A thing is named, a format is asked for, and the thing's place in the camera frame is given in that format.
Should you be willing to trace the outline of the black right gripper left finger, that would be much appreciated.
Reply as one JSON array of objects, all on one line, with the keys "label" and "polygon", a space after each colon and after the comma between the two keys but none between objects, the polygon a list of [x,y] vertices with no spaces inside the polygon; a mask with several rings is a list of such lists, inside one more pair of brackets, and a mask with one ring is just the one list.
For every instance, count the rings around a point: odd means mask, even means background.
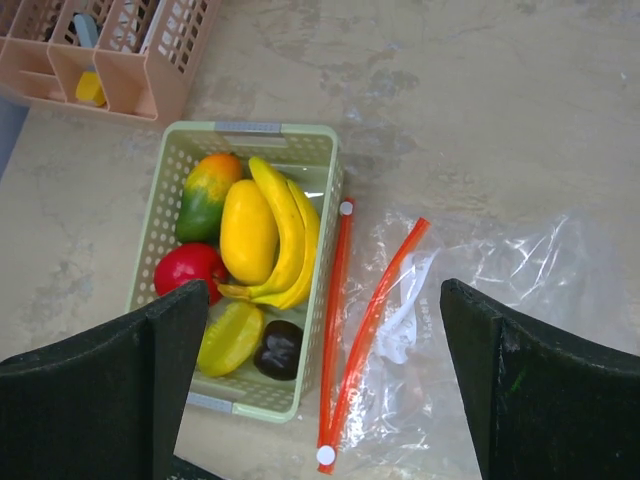
[{"label": "black right gripper left finger", "polygon": [[3,360],[2,478],[166,478],[208,310],[191,281]]}]

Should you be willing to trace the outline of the yellow mango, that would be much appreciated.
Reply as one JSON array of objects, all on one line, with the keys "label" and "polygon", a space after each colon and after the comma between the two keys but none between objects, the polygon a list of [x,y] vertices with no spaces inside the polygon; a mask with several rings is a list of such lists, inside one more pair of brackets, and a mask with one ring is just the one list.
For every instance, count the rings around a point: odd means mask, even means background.
[{"label": "yellow mango", "polygon": [[273,213],[256,182],[234,183],[225,200],[219,242],[230,275],[244,285],[264,283],[274,267],[278,240]]}]

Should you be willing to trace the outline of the yellow star fruit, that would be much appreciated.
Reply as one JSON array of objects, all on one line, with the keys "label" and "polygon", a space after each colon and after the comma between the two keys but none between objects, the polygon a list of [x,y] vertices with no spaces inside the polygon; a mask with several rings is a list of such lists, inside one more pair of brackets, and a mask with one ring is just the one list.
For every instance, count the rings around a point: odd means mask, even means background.
[{"label": "yellow star fruit", "polygon": [[204,332],[197,369],[213,378],[232,373],[253,354],[264,325],[265,314],[257,306],[229,303]]}]

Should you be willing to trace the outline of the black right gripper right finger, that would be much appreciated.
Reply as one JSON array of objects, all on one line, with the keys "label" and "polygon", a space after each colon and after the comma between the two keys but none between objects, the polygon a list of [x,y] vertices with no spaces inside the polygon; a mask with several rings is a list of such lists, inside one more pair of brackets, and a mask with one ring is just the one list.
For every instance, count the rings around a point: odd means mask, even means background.
[{"label": "black right gripper right finger", "polygon": [[638,478],[637,356],[458,279],[440,311],[482,478]]}]

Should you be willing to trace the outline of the yellow banana bunch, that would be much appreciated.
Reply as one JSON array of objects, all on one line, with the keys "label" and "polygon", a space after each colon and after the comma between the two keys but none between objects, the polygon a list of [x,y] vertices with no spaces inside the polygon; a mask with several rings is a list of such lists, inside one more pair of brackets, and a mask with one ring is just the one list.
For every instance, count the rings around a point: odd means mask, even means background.
[{"label": "yellow banana bunch", "polygon": [[287,310],[309,298],[318,239],[320,217],[304,191],[266,160],[254,156],[248,161],[251,174],[266,198],[278,229],[274,267],[259,285],[236,281],[219,284],[222,296]]}]

